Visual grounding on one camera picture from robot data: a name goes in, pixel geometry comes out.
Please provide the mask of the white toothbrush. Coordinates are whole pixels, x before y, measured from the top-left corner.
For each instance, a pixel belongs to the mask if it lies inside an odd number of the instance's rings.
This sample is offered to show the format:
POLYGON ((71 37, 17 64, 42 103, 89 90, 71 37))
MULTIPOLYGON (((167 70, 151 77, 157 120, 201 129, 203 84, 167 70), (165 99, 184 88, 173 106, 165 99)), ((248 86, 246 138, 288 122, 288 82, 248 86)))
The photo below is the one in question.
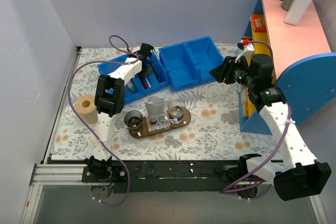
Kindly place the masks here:
POLYGON ((145 77, 145 81, 146 81, 146 83, 147 83, 148 88, 151 88, 151 84, 150 84, 150 82, 149 82, 149 80, 148 80, 147 77, 145 77))

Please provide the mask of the clear textured acrylic holder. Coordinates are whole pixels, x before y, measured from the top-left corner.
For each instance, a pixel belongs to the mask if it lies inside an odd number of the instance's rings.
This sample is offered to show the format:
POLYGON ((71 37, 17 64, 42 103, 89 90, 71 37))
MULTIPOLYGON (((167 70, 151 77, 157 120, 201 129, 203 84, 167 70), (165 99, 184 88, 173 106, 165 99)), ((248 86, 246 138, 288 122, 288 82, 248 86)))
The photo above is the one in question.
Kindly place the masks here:
MULTIPOLYGON (((162 119, 170 119, 169 115, 168 115, 168 112, 166 110, 165 110, 165 116, 162 119)), ((152 124, 152 123, 150 123, 150 119, 148 118, 148 115, 146 117, 146 122, 147 122, 148 130, 149 130, 150 133, 158 132, 159 130, 165 130, 165 129, 168 129, 171 126, 170 122, 152 124)))

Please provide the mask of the clear plastic cup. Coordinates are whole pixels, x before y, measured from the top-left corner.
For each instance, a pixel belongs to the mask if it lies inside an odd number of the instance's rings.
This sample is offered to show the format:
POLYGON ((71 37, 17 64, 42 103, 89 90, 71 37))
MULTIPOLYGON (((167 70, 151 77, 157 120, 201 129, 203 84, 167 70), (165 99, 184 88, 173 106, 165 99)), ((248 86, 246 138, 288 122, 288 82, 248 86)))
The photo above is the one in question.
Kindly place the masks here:
POLYGON ((182 100, 174 99, 168 103, 167 110, 172 119, 176 118, 179 120, 184 115, 186 105, 182 100))

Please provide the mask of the dark smoked plastic cup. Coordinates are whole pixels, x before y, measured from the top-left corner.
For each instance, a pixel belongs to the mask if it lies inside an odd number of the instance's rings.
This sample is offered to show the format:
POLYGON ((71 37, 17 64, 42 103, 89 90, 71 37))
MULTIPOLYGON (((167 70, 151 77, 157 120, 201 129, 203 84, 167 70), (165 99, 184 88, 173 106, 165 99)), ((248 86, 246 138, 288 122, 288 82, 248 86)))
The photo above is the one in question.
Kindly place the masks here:
POLYGON ((124 116, 124 123, 131 133, 137 134, 143 131, 143 115, 140 111, 127 112, 124 116))

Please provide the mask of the light blue toothbrush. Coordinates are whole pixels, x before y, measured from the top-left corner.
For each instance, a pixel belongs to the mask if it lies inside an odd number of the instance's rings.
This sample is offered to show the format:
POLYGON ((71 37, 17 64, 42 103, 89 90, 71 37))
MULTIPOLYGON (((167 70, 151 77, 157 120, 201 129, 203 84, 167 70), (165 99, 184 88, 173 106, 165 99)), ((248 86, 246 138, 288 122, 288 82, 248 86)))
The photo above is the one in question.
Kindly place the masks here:
POLYGON ((155 118, 150 118, 150 123, 152 123, 152 124, 163 123, 163 122, 170 122, 172 124, 178 124, 179 120, 177 118, 173 118, 173 119, 155 119, 155 118))

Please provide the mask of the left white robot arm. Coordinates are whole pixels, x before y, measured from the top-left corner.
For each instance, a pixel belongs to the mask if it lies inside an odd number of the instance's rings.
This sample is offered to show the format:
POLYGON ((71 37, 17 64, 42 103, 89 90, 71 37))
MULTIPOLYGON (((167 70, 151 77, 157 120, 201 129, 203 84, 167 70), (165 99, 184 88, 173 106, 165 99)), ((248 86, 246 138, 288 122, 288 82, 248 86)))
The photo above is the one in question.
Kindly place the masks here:
POLYGON ((139 50, 131 51, 115 71, 108 75, 101 74, 98 78, 94 104, 97 109, 99 139, 92 156, 85 159, 85 162, 90 174, 100 182, 106 182, 112 176, 108 164, 112 155, 108 151, 107 141, 111 138, 116 114, 124 107, 125 86, 136 74, 146 71, 153 50, 153 46, 143 43, 139 50))

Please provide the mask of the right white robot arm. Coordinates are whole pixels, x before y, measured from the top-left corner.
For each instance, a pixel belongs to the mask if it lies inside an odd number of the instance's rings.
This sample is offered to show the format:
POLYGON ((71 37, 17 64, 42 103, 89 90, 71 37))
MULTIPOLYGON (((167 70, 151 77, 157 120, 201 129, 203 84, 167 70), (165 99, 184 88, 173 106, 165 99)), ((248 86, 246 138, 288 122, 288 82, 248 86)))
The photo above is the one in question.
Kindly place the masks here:
POLYGON ((273 70, 270 56, 255 54, 250 62, 245 57, 227 56, 209 71, 218 83, 238 83, 246 88, 256 111, 278 140, 267 158, 260 154, 241 156, 237 168, 240 178, 226 186, 223 193, 243 191, 236 185, 257 176, 260 182, 252 188, 268 182, 283 201, 318 195, 331 176, 331 168, 327 162, 319 162, 302 139, 282 90, 272 83, 273 70))

